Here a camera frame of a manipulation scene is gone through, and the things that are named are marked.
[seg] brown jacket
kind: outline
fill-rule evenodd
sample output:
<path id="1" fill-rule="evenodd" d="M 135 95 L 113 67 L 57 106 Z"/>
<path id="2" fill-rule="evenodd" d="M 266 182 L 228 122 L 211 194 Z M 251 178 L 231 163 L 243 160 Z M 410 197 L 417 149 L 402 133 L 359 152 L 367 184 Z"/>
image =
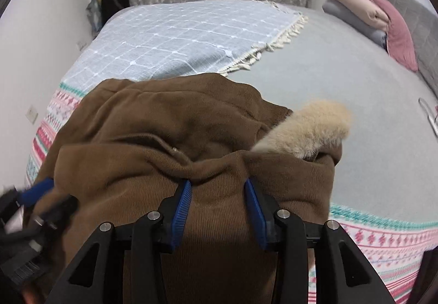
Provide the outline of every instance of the brown jacket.
<path id="1" fill-rule="evenodd" d="M 80 202 L 58 247 L 58 271 L 41 287 L 50 289 L 100 223 L 135 222 L 190 179 L 182 245 L 163 256 L 169 303 L 270 303 L 276 258 L 253 238 L 244 182 L 255 176 L 283 208 L 323 223 L 348 133 L 348 112 L 338 104 L 290 114 L 218 74 L 100 83 L 60 130 L 38 175 L 54 177 L 55 189 L 34 213 L 65 194 Z"/>

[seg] pink patterned bed skirt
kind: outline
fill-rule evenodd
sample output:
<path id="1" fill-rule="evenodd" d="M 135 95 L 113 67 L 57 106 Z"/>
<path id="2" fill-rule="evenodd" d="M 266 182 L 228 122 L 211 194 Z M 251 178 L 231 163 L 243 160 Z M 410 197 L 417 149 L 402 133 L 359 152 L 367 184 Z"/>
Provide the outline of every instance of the pink patterned bed skirt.
<path id="1" fill-rule="evenodd" d="M 61 84 L 47 108 L 33 140 L 26 170 L 30 186 L 60 128 L 85 93 Z M 438 222 L 411 223 L 379 218 L 332 205 L 330 218 L 338 221 L 374 266 L 397 304 L 408 300 L 424 251 L 438 246 Z M 309 275 L 309 303 L 316 302 L 315 269 Z"/>

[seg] fur trim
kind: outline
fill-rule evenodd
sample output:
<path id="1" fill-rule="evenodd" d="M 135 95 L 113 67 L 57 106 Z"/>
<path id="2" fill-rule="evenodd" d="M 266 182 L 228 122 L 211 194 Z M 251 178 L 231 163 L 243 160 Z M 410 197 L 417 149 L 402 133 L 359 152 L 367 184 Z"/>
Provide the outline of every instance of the fur trim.
<path id="1" fill-rule="evenodd" d="M 289 153 L 305 159 L 348 136 L 351 113 L 337 102 L 314 101 L 288 116 L 253 147 L 258 153 Z"/>

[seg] light switch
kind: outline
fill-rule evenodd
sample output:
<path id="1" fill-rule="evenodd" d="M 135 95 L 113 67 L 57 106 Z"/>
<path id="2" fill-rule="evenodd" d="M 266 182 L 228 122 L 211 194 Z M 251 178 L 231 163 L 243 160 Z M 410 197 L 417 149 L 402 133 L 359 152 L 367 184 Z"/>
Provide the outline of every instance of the light switch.
<path id="1" fill-rule="evenodd" d="M 28 112 L 26 112 L 26 117 L 33 125 L 38 117 L 38 112 L 33 105 L 30 105 Z"/>

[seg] mattress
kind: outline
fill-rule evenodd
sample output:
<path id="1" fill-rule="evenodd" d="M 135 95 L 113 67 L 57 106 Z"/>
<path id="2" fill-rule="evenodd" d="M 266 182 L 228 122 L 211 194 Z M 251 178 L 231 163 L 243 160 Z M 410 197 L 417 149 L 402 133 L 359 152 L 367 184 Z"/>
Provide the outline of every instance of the mattress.
<path id="1" fill-rule="evenodd" d="M 365 253 L 396 302 L 405 303 L 422 253 L 438 245 L 438 143 L 417 102 L 422 97 L 435 105 L 436 99 L 415 74 L 349 25 L 293 8 L 309 17 L 301 34 L 281 49 L 264 52 L 251 70 L 228 77 L 291 109 L 318 98 L 351 109 L 354 123 L 336 167 L 330 218 Z M 32 146 L 29 184 L 85 94 L 67 82 L 55 92 Z M 309 302 L 316 301 L 315 281 L 312 270 Z"/>

